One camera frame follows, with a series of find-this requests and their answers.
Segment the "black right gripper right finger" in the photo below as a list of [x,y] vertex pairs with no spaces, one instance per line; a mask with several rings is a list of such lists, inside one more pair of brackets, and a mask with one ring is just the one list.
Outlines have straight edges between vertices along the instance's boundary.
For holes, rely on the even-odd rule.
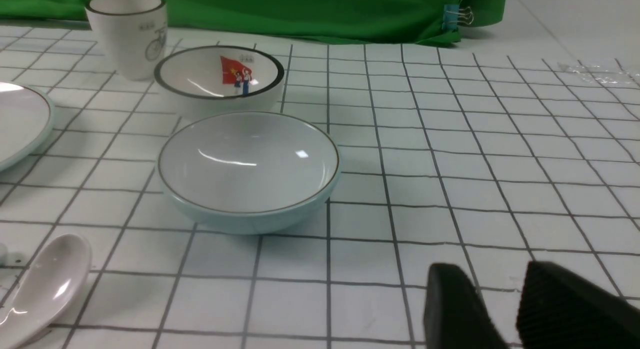
[[531,261],[516,329],[525,349],[637,349],[640,312],[551,261]]

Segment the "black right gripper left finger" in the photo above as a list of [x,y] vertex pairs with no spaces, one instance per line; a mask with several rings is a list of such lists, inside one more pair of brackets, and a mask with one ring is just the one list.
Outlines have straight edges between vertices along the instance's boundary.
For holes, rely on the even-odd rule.
[[471,279],[457,265],[434,263],[423,311],[428,349],[507,349]]

